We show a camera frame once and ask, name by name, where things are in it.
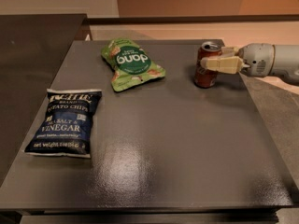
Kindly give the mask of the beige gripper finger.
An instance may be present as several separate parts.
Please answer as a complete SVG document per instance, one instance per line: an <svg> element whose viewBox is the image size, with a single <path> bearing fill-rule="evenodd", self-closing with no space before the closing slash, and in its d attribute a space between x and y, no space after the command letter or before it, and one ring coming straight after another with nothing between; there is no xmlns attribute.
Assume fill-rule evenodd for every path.
<svg viewBox="0 0 299 224"><path fill-rule="evenodd" d="M200 64L209 71L217 71L224 74L236 74L244 68L249 68L238 56L234 57L205 57Z"/></svg>
<svg viewBox="0 0 299 224"><path fill-rule="evenodd" d="M234 57L238 56L239 47L222 47L221 55L223 57Z"/></svg>

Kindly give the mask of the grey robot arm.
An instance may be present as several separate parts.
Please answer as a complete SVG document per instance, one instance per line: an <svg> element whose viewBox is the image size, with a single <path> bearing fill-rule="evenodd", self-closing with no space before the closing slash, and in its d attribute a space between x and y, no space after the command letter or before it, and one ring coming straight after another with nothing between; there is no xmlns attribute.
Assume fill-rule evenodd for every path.
<svg viewBox="0 0 299 224"><path fill-rule="evenodd" d="M299 46L250 43L242 48L222 47L221 55L202 59L207 70L225 74L241 72L247 77L279 77L299 84Z"/></svg>

